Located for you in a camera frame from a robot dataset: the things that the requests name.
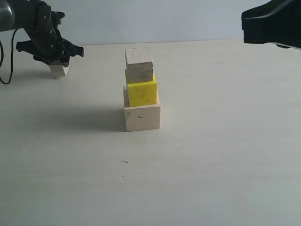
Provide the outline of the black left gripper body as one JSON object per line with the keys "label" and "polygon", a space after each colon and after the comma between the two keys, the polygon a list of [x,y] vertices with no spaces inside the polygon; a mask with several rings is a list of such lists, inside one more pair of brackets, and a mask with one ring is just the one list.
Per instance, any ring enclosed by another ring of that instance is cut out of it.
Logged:
{"label": "black left gripper body", "polygon": [[22,19],[23,29],[30,40],[18,42],[16,49],[28,54],[55,56],[62,61],[62,39],[58,26],[65,17],[64,12],[53,11],[48,4],[27,4],[24,7],[28,19]]}

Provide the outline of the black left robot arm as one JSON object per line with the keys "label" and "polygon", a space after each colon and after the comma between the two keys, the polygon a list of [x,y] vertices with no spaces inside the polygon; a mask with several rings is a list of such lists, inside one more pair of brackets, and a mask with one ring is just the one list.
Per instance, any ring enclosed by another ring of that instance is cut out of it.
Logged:
{"label": "black left robot arm", "polygon": [[16,44],[19,52],[32,55],[46,65],[68,66],[71,57],[84,56],[84,48],[64,39],[58,29],[65,13],[53,11],[42,0],[2,0],[0,2],[0,30],[23,29],[28,41]]}

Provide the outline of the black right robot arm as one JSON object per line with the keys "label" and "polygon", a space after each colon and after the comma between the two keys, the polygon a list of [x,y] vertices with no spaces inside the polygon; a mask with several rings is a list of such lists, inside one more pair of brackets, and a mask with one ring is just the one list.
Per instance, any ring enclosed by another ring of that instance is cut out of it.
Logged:
{"label": "black right robot arm", "polygon": [[301,48],[301,2],[270,0],[241,14],[243,42]]}

